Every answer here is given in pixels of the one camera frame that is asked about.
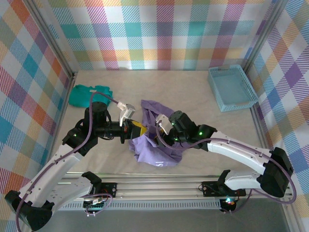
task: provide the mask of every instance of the purple cable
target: purple cable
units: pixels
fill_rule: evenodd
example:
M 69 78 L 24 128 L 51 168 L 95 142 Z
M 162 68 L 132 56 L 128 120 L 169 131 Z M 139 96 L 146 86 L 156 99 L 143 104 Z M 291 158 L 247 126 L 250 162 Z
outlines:
M 88 131 L 88 135 L 87 137 L 85 138 L 85 140 L 79 145 L 77 146 L 76 148 L 74 148 L 72 151 L 68 152 L 67 154 L 65 154 L 64 156 L 58 158 L 55 160 L 56 163 L 58 163 L 59 161 L 61 161 L 62 159 L 68 157 L 69 155 L 73 154 L 74 152 L 78 151 L 82 146 L 84 146 L 87 141 L 89 140 L 90 138 L 90 135 L 91 135 L 91 131 L 92 131 L 92 100 L 93 100 L 93 97 L 94 95 L 96 94 L 100 94 L 106 98 L 108 98 L 109 100 L 113 101 L 114 103 L 118 104 L 118 101 L 114 100 L 113 98 L 109 97 L 108 95 L 104 94 L 104 93 L 100 93 L 100 92 L 94 92 L 93 94 L 91 94 L 91 97 L 90 97 L 90 104 L 89 104 L 89 131 Z M 55 163 L 51 163 L 50 165 L 48 165 L 39 175 L 38 177 L 33 181 L 33 183 L 30 185 L 30 187 L 28 188 L 27 192 L 31 192 L 31 190 L 34 188 L 34 186 L 36 185 L 36 183 L 42 178 L 42 176 L 54 165 Z M 17 231 L 18 232 L 21 232 L 20 230 L 20 226 L 19 226 L 19 214 L 20 214 L 20 209 L 21 209 L 21 206 L 23 205 L 23 203 L 25 202 L 25 199 L 27 198 L 28 194 L 25 193 L 25 195 L 23 196 L 23 198 L 21 199 L 18 207 L 17 207 L 17 210 L 16 210 L 16 216 L 15 216 L 15 222 L 16 222 L 16 228 L 17 228 Z
M 248 147 L 248 146 L 246 146 L 246 145 L 243 145 L 243 144 L 240 144 L 240 143 L 237 143 L 237 142 L 234 142 L 234 141 L 229 141 L 228 139 L 221 139 L 221 138 L 202 139 L 202 140 L 200 140 L 200 141 L 197 141 L 197 142 L 191 144 L 189 147 L 172 147 L 172 146 L 168 145 L 168 144 L 162 139 L 162 137 L 161 137 L 161 135 L 160 135 L 160 132 L 159 132 L 159 123 L 160 123 L 160 122 L 158 122 L 157 125 L 156 125 L 156 127 L 155 127 L 156 135 L 157 135 L 158 139 L 160 140 L 160 142 L 161 142 L 164 146 L 166 146 L 166 147 L 168 147 L 168 148 L 170 148 L 170 149 L 185 151 L 186 149 L 192 148 L 192 147 L 194 147 L 194 146 L 196 146 L 196 145 L 198 145 L 198 144 L 200 144 L 200 143 L 207 142 L 207 141 L 214 141 L 214 142 L 223 142 L 223 143 L 229 142 L 230 144 L 234 144 L 234 145 L 237 146 L 237 147 L 241 147 L 241 148 L 246 149 L 246 150 L 249 150 L 249 151 L 251 151 L 251 152 L 256 152 L 256 150 L 253 149 L 253 148 L 251 148 L 251 147 Z M 256 192 L 258 192 L 259 194 L 261 194 L 261 195 L 263 195 L 263 196 L 265 196 L 265 197 L 267 197 L 267 198 L 270 198 L 270 199 L 272 199 L 273 201 L 278 202 L 278 203 L 281 203 L 281 204 L 292 204 L 292 203 L 294 203 L 295 200 L 296 200 L 297 192 L 296 192 L 295 184 L 294 184 L 293 180 L 291 179 L 290 175 L 287 173 L 287 171 L 286 171 L 278 162 L 276 162 L 276 161 L 275 161 L 274 159 L 272 159 L 271 157 L 268 157 L 267 155 L 265 155 L 265 154 L 263 154 L 263 153 L 262 153 L 262 157 L 264 157 L 264 158 L 268 159 L 269 161 L 273 162 L 274 164 L 276 164 L 276 165 L 280 168 L 280 170 L 283 172 L 283 174 L 286 176 L 286 178 L 287 178 L 287 179 L 289 180 L 289 182 L 291 183 L 291 187 L 292 187 L 292 190 L 293 190 L 293 198 L 292 198 L 291 200 L 289 200 L 288 202 L 283 202 L 283 201 L 280 201 L 280 200 L 278 200 L 278 199 L 276 199 L 276 198 L 274 198 L 274 197 L 269 196 L 268 194 L 265 194 L 265 193 L 263 193 L 263 192 L 260 192 L 259 190 L 256 190 L 256 189 L 253 189 L 253 190 L 256 191 Z
M 94 216 L 98 215 L 99 213 L 101 213 L 104 209 L 106 209 L 108 206 L 111 205 L 112 203 L 112 195 L 110 195 L 109 193 L 98 193 L 98 194 L 93 194 L 93 195 L 84 195 L 83 197 L 87 198 L 87 197 L 96 197 L 96 196 L 108 196 L 110 197 L 110 202 L 105 206 L 103 207 L 102 209 L 100 209 L 99 211 L 97 211 L 95 214 L 93 214 Z M 86 208 L 86 213 L 87 215 L 91 215 L 89 212 L 88 212 L 88 207 Z

